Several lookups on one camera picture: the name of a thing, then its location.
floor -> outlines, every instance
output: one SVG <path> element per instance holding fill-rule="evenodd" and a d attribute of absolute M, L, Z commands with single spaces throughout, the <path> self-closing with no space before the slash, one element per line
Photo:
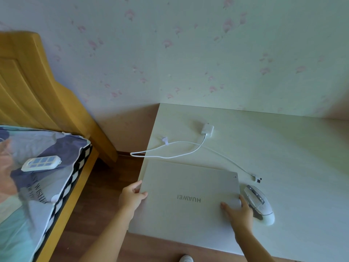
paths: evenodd
<path fill-rule="evenodd" d="M 122 188 L 137 181 L 142 163 L 142 158 L 119 156 L 117 167 L 110 170 L 98 159 L 50 262 L 79 260 L 116 213 Z M 246 261 L 243 256 L 128 233 L 118 262 L 177 262 L 183 254 L 200 262 Z"/>

white shoe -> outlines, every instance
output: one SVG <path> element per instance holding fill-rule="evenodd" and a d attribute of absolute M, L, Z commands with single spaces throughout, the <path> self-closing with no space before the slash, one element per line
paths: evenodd
<path fill-rule="evenodd" d="M 194 262 L 194 260 L 191 256 L 185 255 L 182 256 L 179 262 Z"/>

laptop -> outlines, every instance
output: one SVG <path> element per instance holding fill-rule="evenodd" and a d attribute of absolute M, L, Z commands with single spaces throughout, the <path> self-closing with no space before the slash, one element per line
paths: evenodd
<path fill-rule="evenodd" d="M 129 232 L 242 254 L 224 201 L 241 208 L 236 172 L 149 160 L 140 192 L 148 192 L 135 211 Z"/>

wooden headboard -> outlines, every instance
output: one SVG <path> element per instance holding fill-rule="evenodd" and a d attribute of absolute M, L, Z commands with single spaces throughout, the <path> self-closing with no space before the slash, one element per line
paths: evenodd
<path fill-rule="evenodd" d="M 109 166 L 118 156 L 79 99 L 54 79 L 37 33 L 0 32 L 1 124 L 82 135 Z"/>

desk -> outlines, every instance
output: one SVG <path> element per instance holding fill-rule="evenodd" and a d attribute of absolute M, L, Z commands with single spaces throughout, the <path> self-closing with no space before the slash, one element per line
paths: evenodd
<path fill-rule="evenodd" d="M 163 145 L 164 136 L 169 142 L 201 142 L 207 122 L 215 128 L 204 145 L 262 177 L 261 184 L 203 148 L 166 160 L 238 172 L 240 189 L 258 187 L 273 207 L 275 224 L 266 227 L 255 220 L 253 232 L 272 256 L 349 260 L 349 121 L 160 104 L 148 149 Z M 147 155 L 173 156 L 192 149 L 179 143 Z M 148 160 L 157 158 L 144 160 L 140 179 Z"/>

